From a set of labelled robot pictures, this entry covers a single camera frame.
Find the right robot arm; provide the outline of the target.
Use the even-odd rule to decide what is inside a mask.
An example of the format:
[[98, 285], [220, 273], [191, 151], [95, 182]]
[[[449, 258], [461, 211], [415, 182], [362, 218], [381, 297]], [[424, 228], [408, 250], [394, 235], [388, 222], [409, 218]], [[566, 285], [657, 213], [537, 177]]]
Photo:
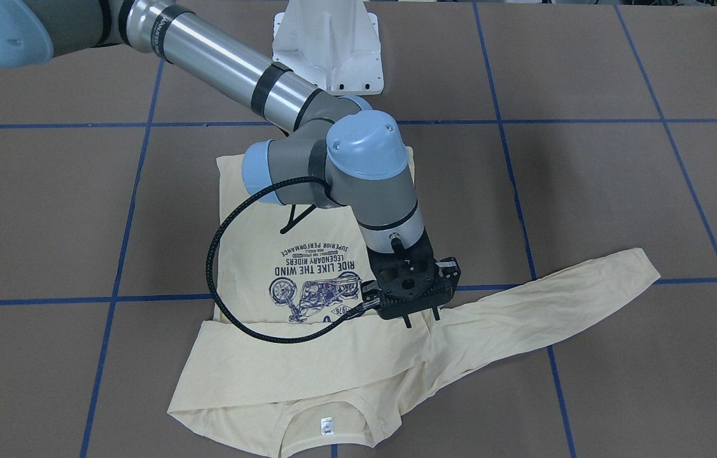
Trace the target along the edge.
[[410, 154], [389, 114], [358, 97], [330, 95], [173, 1], [0, 1], [1, 67], [121, 44], [157, 55], [286, 133], [247, 149], [242, 179], [249, 197], [222, 221], [208, 249], [207, 285], [225, 318], [271, 341], [231, 313], [212, 274], [224, 232], [259, 201], [305, 205], [306, 212], [352, 209], [373, 279], [361, 285], [361, 304], [343, 320], [367, 310], [407, 326], [423, 310], [440, 318], [461, 271], [456, 258], [434, 258]]

